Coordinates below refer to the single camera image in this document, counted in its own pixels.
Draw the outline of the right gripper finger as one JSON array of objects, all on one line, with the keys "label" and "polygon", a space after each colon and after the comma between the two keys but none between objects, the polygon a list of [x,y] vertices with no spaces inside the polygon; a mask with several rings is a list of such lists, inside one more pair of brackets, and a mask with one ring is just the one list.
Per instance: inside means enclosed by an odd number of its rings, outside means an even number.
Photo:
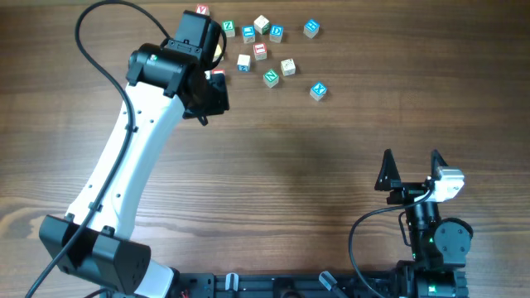
[{"label": "right gripper finger", "polygon": [[387,149],[383,154],[383,161],[374,189],[378,191],[391,191],[401,187],[401,177],[399,175],[396,162],[391,149]]},{"label": "right gripper finger", "polygon": [[440,152],[437,149],[434,149],[431,152],[431,178],[438,179],[440,175],[439,169],[447,166],[448,164],[445,162]]}]

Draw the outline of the block with blue number side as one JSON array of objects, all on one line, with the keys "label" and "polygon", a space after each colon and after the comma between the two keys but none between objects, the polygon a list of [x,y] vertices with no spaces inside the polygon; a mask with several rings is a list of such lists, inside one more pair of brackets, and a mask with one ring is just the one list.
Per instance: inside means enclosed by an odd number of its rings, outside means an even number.
[{"label": "block with blue number side", "polygon": [[249,72],[251,66],[251,56],[240,54],[238,56],[237,67],[239,71]]}]

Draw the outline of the green N letter block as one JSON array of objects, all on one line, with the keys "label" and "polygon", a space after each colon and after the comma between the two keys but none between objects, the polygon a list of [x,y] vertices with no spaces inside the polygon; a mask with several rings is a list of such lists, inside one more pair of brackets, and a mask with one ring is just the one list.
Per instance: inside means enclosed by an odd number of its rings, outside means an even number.
[{"label": "green N letter block", "polygon": [[274,69],[270,69],[263,74],[263,81],[268,88],[273,88],[279,82],[279,75]]}]

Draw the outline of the blue X letter block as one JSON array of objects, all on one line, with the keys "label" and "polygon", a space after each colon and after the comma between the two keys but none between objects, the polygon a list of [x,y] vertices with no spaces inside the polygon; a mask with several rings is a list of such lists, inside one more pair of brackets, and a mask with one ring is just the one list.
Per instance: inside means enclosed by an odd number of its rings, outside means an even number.
[{"label": "blue X letter block", "polygon": [[326,92],[327,92],[327,87],[321,82],[317,82],[315,85],[311,87],[310,96],[314,100],[320,101],[325,96]]}]

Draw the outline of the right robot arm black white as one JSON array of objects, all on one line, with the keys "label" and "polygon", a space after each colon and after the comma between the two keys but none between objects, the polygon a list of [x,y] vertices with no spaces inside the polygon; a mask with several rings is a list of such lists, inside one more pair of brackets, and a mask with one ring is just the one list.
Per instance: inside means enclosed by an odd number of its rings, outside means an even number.
[{"label": "right robot arm black white", "polygon": [[447,297],[469,295],[462,269],[474,231],[465,221],[443,219],[438,205],[453,199],[465,184],[457,167],[448,166],[438,151],[431,153],[431,175],[423,182],[403,182],[391,150],[383,154],[374,189],[387,191],[387,204],[404,207],[400,221],[404,242],[413,259],[393,269],[390,297]]}]

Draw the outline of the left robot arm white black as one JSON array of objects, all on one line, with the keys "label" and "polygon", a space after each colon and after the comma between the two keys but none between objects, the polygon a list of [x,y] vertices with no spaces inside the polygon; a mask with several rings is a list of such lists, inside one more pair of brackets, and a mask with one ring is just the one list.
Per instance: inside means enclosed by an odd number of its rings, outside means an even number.
[{"label": "left robot arm white black", "polygon": [[51,268],[116,294],[168,297],[176,270],[152,260],[147,245],[130,237],[147,180],[173,128],[183,119],[207,124],[229,110],[216,42],[201,47],[171,40],[144,44],[131,55],[128,81],[119,91],[122,113],[87,185],[62,218],[48,215],[39,238]]}]

